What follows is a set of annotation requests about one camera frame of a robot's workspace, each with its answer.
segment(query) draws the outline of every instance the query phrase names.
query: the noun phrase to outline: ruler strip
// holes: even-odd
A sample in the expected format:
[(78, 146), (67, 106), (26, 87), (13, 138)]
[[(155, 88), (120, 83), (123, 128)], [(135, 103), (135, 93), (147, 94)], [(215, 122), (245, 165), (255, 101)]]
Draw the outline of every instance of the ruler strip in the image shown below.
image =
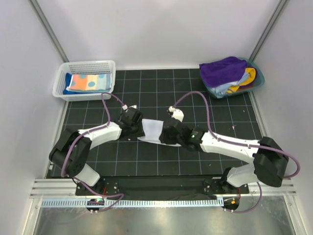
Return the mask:
[[(83, 208), (90, 198), (44, 198), (41, 208)], [(103, 206), (88, 206), (89, 208), (108, 207), (114, 200), (105, 200)], [(197, 201), (128, 201), (118, 202), (114, 208), (164, 208), (164, 207), (221, 207), (224, 205), (222, 197), (216, 200)]]

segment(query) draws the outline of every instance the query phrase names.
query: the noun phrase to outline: blue plastic basket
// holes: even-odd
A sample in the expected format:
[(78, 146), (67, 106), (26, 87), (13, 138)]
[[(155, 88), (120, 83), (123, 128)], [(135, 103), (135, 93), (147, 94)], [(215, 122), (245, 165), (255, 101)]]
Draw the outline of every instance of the blue plastic basket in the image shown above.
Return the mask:
[(260, 86), (262, 86), (264, 84), (264, 76), (261, 72), (261, 70), (259, 69), (259, 67), (257, 67), (257, 65), (255, 63), (253, 63), (251, 60), (249, 59), (246, 59), (246, 58), (239, 58), (241, 60), (246, 60), (247, 61), (247, 67), (254, 67), (257, 69), (258, 71), (258, 75), (257, 77), (254, 79), (254, 83), (253, 83), (253, 87), (251, 88), (247, 88), (247, 89), (244, 89), (242, 91), (238, 91), (238, 92), (233, 92), (233, 93), (226, 93), (226, 94), (223, 94), (223, 95), (220, 95), (220, 94), (217, 94), (215, 92), (213, 92), (212, 90), (210, 90), (209, 87), (207, 87), (205, 85), (205, 82), (202, 78), (202, 81), (207, 89), (207, 91), (209, 92), (209, 94), (214, 97), (214, 98), (217, 98), (217, 99), (220, 99), (220, 98), (226, 98), (226, 97), (229, 97), (229, 96), (234, 96), (234, 95), (238, 95), (238, 94), (242, 94), (242, 93), (245, 93), (245, 92), (250, 92), (250, 91), (253, 91), (257, 88), (259, 88)]

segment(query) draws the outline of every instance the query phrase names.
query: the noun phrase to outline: basket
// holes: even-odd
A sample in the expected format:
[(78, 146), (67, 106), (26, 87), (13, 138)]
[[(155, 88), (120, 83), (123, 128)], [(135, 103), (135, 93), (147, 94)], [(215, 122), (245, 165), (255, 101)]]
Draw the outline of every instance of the basket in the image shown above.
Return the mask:
[[(60, 65), (57, 77), (53, 84), (54, 97), (66, 101), (100, 100), (101, 93), (93, 94), (63, 94), (65, 89), (65, 75), (70, 74), (105, 74), (112, 73), (112, 83), (109, 93), (112, 93), (115, 85), (115, 62), (112, 60), (68, 62)], [(104, 94), (104, 99), (110, 99), (111, 95)]]
[(257, 69), (258, 75), (254, 79), (253, 87), (247, 88), (247, 89), (244, 89), (244, 90), (241, 90), (241, 91), (238, 91), (238, 92), (226, 93), (226, 94), (220, 95), (220, 94), (214, 93), (212, 90), (208, 89), (207, 86), (205, 86), (207, 91), (209, 92), (209, 94), (212, 97), (217, 98), (217, 99), (226, 98), (226, 97), (229, 97), (229, 96), (234, 96), (234, 95), (242, 94), (242, 93), (245, 93), (245, 92), (253, 91), (253, 90), (259, 88), (260, 86), (262, 86), (264, 84), (264, 81), (265, 81), (264, 76), (263, 76), (261, 70), (256, 66), (256, 64), (252, 60), (249, 60), (249, 59), (246, 59), (246, 58), (240, 58), (239, 57), (239, 59), (246, 60), (247, 61), (247, 67), (254, 67), (254, 68)]

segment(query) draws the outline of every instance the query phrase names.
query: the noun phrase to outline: tiled black surface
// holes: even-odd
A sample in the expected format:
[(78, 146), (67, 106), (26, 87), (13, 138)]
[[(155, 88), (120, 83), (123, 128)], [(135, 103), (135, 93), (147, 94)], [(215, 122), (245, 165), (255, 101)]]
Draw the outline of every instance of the tiled black surface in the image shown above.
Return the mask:
[[(116, 71), (114, 93), (127, 105), (137, 104), (145, 118), (166, 120), (167, 108), (188, 91), (200, 91), (209, 104), (210, 126), (219, 134), (242, 139), (260, 139), (261, 133), (248, 94), (228, 99), (209, 97), (198, 69)], [(106, 101), (112, 119), (121, 112), (120, 104)], [(178, 105), (184, 123), (206, 128), (206, 109), (199, 95)], [(70, 102), (63, 128), (91, 128), (107, 122), (101, 100)], [(101, 175), (190, 175), (222, 174), (229, 166), (243, 162), (216, 153), (189, 152), (180, 147), (141, 141), (111, 141), (89, 153), (88, 164)], [(60, 176), (53, 167), (50, 176)]]

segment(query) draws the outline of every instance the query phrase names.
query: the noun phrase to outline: wall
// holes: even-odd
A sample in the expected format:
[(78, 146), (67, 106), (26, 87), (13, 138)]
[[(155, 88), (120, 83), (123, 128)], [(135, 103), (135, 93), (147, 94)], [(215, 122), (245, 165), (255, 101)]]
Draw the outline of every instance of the wall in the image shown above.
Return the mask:
[(15, 235), (34, 179), (44, 176), (64, 105), (52, 96), (62, 61), (26, 0), (0, 5), (0, 230)]
[(70, 61), (118, 69), (249, 57), (279, 0), (38, 0)]
[(266, 82), (255, 92), (269, 135), (300, 160), (302, 169), (293, 181), (307, 225), (313, 220), (312, 12), (312, 0), (287, 5), (256, 59)]

